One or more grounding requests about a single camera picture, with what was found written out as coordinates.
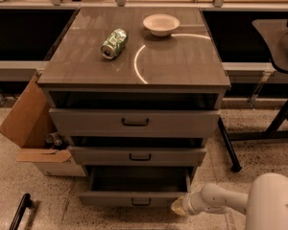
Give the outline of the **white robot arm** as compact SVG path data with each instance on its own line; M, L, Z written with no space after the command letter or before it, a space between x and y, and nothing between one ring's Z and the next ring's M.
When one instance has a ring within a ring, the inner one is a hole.
M246 216L245 230L288 230L288 177L264 173L247 194L207 183L200 191L179 197L171 209L180 216L223 214L232 209Z

